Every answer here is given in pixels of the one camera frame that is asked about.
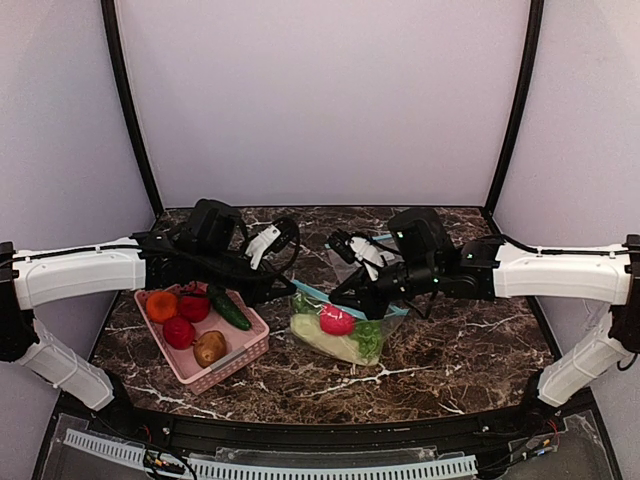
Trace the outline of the red toy tomato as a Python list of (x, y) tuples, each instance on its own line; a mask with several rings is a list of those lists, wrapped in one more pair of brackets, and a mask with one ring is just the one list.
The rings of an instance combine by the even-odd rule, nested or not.
[(319, 315), (320, 328), (333, 336), (351, 335), (356, 326), (355, 318), (339, 308), (326, 304)]

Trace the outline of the green toy bell pepper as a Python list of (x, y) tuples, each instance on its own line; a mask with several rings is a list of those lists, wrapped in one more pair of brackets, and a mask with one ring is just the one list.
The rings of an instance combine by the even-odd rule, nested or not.
[(362, 357), (371, 359), (380, 355), (384, 343), (380, 321), (357, 322), (352, 337), (358, 343)]

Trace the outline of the green toy leafy vegetable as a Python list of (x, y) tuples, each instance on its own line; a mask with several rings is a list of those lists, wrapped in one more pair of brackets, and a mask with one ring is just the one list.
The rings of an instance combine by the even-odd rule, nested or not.
[(292, 297), (292, 308), (295, 314), (320, 315), (324, 303), (303, 292), (298, 292)]

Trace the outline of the clear zip bag blue zipper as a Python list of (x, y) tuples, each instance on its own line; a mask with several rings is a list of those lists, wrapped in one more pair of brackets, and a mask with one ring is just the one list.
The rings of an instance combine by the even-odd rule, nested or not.
[(298, 280), (293, 284), (291, 333), (317, 352), (350, 364), (377, 365), (387, 338), (408, 314), (391, 305), (382, 319), (369, 320), (358, 310), (334, 305), (320, 290)]

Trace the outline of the pink perforated plastic basket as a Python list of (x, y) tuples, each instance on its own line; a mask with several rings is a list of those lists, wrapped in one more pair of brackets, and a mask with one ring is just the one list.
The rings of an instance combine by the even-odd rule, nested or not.
[(151, 294), (152, 291), (137, 290), (134, 293), (136, 305), (173, 374), (196, 395), (252, 363), (269, 349), (270, 329), (267, 323), (254, 309), (244, 304), (238, 292), (228, 290), (228, 297), (251, 322), (251, 329), (243, 331), (231, 325), (215, 310), (211, 310), (205, 319), (194, 325), (196, 339), (208, 331), (219, 331), (226, 342), (227, 354), (206, 368), (201, 367), (192, 348), (174, 349), (165, 341), (162, 326), (148, 318), (146, 303)]

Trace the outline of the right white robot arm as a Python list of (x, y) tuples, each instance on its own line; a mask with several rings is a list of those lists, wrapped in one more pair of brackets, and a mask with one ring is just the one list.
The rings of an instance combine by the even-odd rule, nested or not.
[(597, 325), (567, 354), (535, 374), (523, 405), (555, 411), (613, 365), (639, 355), (639, 238), (594, 248), (547, 248), (522, 244), (504, 234), (457, 247), (432, 208), (409, 208), (387, 227), (395, 243), (386, 247), (361, 233), (333, 232), (329, 247), (358, 269), (329, 295), (331, 303), (380, 319), (394, 302), (442, 294), (494, 300), (557, 297), (608, 305)]

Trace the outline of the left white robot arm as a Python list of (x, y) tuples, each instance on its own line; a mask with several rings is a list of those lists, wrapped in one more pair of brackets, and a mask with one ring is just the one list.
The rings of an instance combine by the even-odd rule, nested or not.
[(248, 306), (293, 293), (285, 272), (266, 260), (300, 245), (289, 217), (247, 233), (239, 209), (201, 199), (173, 230), (62, 250), (15, 250), (1, 245), (1, 360), (18, 363), (100, 414), (131, 406), (121, 380), (79, 357), (37, 320), (43, 304), (119, 290), (157, 290), (196, 282), (233, 290)]

